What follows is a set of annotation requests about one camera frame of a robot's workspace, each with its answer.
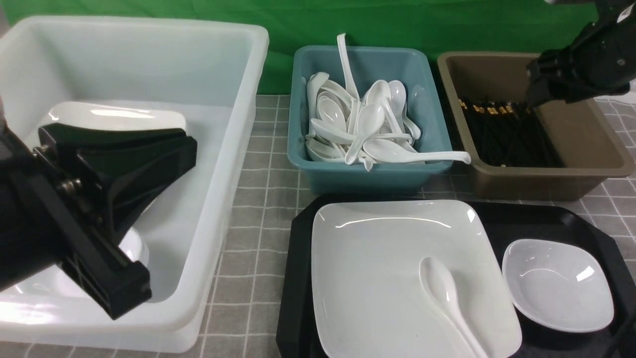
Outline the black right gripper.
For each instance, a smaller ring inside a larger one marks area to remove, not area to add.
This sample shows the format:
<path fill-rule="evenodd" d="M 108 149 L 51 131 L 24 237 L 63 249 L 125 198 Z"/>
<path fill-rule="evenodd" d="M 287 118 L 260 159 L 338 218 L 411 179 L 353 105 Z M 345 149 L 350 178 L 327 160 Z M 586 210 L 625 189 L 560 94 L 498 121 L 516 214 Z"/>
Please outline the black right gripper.
<path fill-rule="evenodd" d="M 597 0 L 595 7 L 598 19 L 570 45 L 546 50 L 528 63 L 529 106 L 629 93 L 636 75 L 635 2 Z"/>

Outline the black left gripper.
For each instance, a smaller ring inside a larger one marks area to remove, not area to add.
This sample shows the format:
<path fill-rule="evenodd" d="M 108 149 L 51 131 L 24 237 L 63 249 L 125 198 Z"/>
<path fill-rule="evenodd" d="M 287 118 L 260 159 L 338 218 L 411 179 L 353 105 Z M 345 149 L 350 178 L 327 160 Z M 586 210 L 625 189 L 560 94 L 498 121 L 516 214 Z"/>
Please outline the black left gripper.
<path fill-rule="evenodd" d="M 0 130 L 2 290 L 56 265 L 116 320 L 152 297 L 120 249 L 143 211 L 197 163 L 183 129 L 100 131 L 53 123 L 29 149 Z"/>

